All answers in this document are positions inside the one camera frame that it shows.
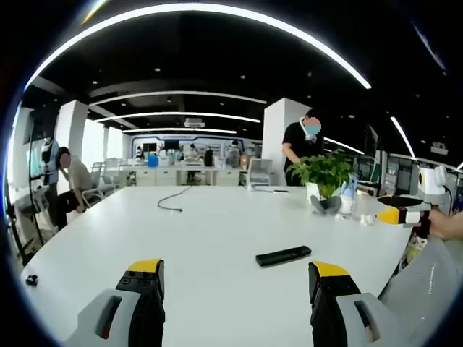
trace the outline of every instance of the black t-shirt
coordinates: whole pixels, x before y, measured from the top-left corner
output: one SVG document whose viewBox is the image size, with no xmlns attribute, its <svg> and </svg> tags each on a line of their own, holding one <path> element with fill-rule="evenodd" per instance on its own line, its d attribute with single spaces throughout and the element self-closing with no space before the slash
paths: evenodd
<svg viewBox="0 0 463 347">
<path fill-rule="evenodd" d="M 323 152 L 323 135 L 319 132 L 315 143 L 305 139 L 305 131 L 302 130 L 301 124 L 297 121 L 291 123 L 284 132 L 283 143 L 290 143 L 291 149 L 299 157 L 311 157 L 312 155 L 322 154 Z M 286 158 L 284 170 L 290 166 L 292 162 Z"/>
</svg>

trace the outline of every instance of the ceiling light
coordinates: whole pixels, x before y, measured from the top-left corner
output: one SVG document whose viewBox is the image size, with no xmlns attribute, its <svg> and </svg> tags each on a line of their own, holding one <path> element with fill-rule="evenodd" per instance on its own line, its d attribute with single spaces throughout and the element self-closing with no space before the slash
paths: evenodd
<svg viewBox="0 0 463 347">
<path fill-rule="evenodd" d="M 137 117 L 146 117 L 146 116 L 205 116 L 205 117 L 219 117 L 219 118 L 228 118 L 236 119 L 239 121 L 252 121 L 254 123 L 260 123 L 259 119 L 246 118 L 241 116 L 231 116 L 228 114 L 219 114 L 219 113 L 204 113 L 204 112 L 183 112 L 183 111 L 163 111 L 163 112 L 147 112 L 147 113 L 133 113 L 125 114 L 122 116 L 112 116 L 106 117 L 103 119 L 97 120 L 97 122 L 102 121 L 111 121 L 112 119 L 123 119 L 123 118 L 137 118 Z"/>
<path fill-rule="evenodd" d="M 233 94 L 203 92 L 203 91 L 197 91 L 197 90 L 165 90 L 162 92 L 147 92 L 147 93 L 135 93 L 135 94 L 129 94 L 129 95 L 114 96 L 113 98 L 108 98 L 108 99 L 97 101 L 96 103 L 91 103 L 90 106 L 97 106 L 101 103 L 109 103 L 112 101 L 124 100 L 128 98 L 141 98 L 144 96 L 154 96 L 154 95 L 208 95 L 208 96 L 219 96 L 223 98 L 233 98 L 233 99 L 240 99 L 240 100 L 245 100 L 245 101 L 252 101 L 253 103 L 262 103 L 264 105 L 267 104 L 267 101 L 265 100 L 248 98 L 246 96 L 233 95 Z"/>
<path fill-rule="evenodd" d="M 132 18 L 142 17 L 149 14 L 156 14 L 156 13 L 167 13 L 167 12 L 191 12 L 191 11 L 199 11 L 199 12 L 215 12 L 215 13 L 223 13 L 223 14 L 230 14 L 237 17 L 244 17 L 250 20 L 254 20 L 256 22 L 265 23 L 270 25 L 271 27 L 276 27 L 280 30 L 285 31 L 288 34 L 298 37 L 299 39 L 309 43 L 311 46 L 315 47 L 319 51 L 323 52 L 331 59 L 333 59 L 336 63 L 341 65 L 348 73 L 350 73 L 364 88 L 370 89 L 371 85 L 368 81 L 356 70 L 352 65 L 350 65 L 344 58 L 338 55 L 335 51 L 331 48 L 326 46 L 324 43 L 320 42 L 319 40 L 315 39 L 313 36 L 304 33 L 300 29 L 293 27 L 281 20 L 277 20 L 275 18 L 266 16 L 264 14 L 260 14 L 254 11 L 249 11 L 246 9 L 240 9 L 239 7 L 231 7 L 225 5 L 218 5 L 218 4 L 202 4 L 198 2 L 193 3 L 181 3 L 181 4 L 164 4 L 164 5 L 154 5 L 149 7 L 143 7 L 141 9 L 134 9 L 132 11 L 128 11 L 125 13 L 118 14 L 117 16 L 108 18 L 103 22 L 99 22 L 85 30 L 81 33 L 78 33 L 73 38 L 70 38 L 67 42 L 63 45 L 58 47 L 52 54 L 50 54 L 42 64 L 36 69 L 30 79 L 27 81 L 24 90 L 26 90 L 30 83 L 35 80 L 35 78 L 48 66 L 61 56 L 65 51 L 73 47 L 76 43 L 79 43 L 84 38 L 97 33 L 100 30 L 106 29 L 112 25 L 115 25 L 120 22 L 124 22 L 126 20 L 130 20 Z"/>
<path fill-rule="evenodd" d="M 221 132 L 223 134 L 236 134 L 234 130 L 206 129 L 206 128 L 148 128 L 124 130 L 123 132 Z"/>
<path fill-rule="evenodd" d="M 347 149 L 349 149 L 349 150 L 353 150 L 354 152 L 357 152 L 357 153 L 359 153 L 359 154 L 365 154 L 365 153 L 362 152 L 361 150 L 358 150 L 358 149 L 355 149 L 355 148 L 350 147 L 350 146 L 348 146 L 348 145 L 345 145 L 345 144 L 342 143 L 342 142 L 338 142 L 338 141 L 336 141 L 336 140 L 330 139 L 329 137 L 325 137 L 325 141 L 328 141 L 328 142 L 331 142 L 331 143 L 335 143 L 335 144 L 338 145 L 338 146 L 342 146 L 342 147 L 345 147 L 345 148 L 347 148 Z"/>
<path fill-rule="evenodd" d="M 410 142 L 408 142 L 407 136 L 405 136 L 404 130 L 400 126 L 399 122 L 397 121 L 396 117 L 391 117 L 392 122 L 396 126 L 397 130 L 399 131 L 400 135 L 402 136 L 402 139 L 404 139 L 405 145 L 407 145 L 408 151 L 410 152 L 410 155 L 412 156 L 413 159 L 415 159 L 415 154 L 413 153 L 412 146 L 410 145 Z"/>
</svg>

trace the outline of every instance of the white column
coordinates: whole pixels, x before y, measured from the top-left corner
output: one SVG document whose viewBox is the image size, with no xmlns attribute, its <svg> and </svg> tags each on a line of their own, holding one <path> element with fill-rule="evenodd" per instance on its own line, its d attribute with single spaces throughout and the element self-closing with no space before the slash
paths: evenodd
<svg viewBox="0 0 463 347">
<path fill-rule="evenodd" d="M 55 139 L 60 147 L 68 147 L 71 154 L 82 157 L 82 139 L 88 105 L 73 100 L 59 109 L 56 120 Z M 59 173 L 58 194 L 69 190 L 66 179 Z"/>
<path fill-rule="evenodd" d="M 103 129 L 103 160 L 108 159 L 108 136 L 109 136 L 109 127 L 104 127 Z"/>
<path fill-rule="evenodd" d="M 286 186 L 283 172 L 286 157 L 281 150 L 284 132 L 288 125 L 299 121 L 310 109 L 309 106 L 282 98 L 264 110 L 262 159 L 273 161 L 272 184 Z"/>
</svg>

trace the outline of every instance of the green leaves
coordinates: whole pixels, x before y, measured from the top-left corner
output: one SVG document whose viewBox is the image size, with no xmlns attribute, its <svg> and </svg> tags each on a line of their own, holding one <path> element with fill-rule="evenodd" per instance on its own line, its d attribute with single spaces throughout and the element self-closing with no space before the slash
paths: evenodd
<svg viewBox="0 0 463 347">
<path fill-rule="evenodd" d="M 299 163 L 292 164 L 287 171 L 292 171 L 293 176 L 298 175 L 302 184 L 318 184 L 320 194 L 330 197 L 342 182 L 349 181 L 352 168 L 343 155 L 335 154 L 301 158 Z"/>
</svg>

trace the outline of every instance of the black ceiling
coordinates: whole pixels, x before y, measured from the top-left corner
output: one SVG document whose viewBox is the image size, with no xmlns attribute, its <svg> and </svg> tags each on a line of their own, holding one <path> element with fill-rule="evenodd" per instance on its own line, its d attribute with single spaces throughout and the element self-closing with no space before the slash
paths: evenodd
<svg viewBox="0 0 463 347">
<path fill-rule="evenodd" d="M 109 1 L 67 37 L 115 14 L 156 2 Z M 354 66 L 372 85 L 371 90 L 320 51 L 280 30 L 225 14 L 191 12 L 146 16 L 107 28 L 61 55 L 41 76 L 69 93 L 59 102 L 79 98 L 94 103 L 164 90 L 230 93 L 268 102 L 158 95 L 99 105 L 116 115 L 196 111 L 263 120 L 263 109 L 286 97 L 322 110 L 325 136 L 362 149 L 369 123 L 388 152 L 409 154 L 389 119 L 395 116 L 416 156 L 458 165 L 463 160 L 457 152 L 457 135 L 463 125 L 455 82 L 459 72 L 443 72 L 412 25 L 420 30 L 429 28 L 422 25 L 427 23 L 422 18 L 427 18 L 428 9 L 377 4 L 379 1 L 313 2 L 215 1 L 271 15 L 312 34 Z M 425 32 L 435 40 L 443 35 L 432 26 Z M 44 95 L 32 86 L 25 103 L 40 105 L 54 99 L 55 95 Z M 184 116 L 126 121 L 139 128 L 175 127 L 182 125 Z M 212 117 L 203 117 L 203 121 L 208 128 L 233 129 L 238 136 L 262 138 L 262 123 Z M 430 153 L 429 144 L 437 140 L 446 143 L 447 157 Z"/>
</svg>

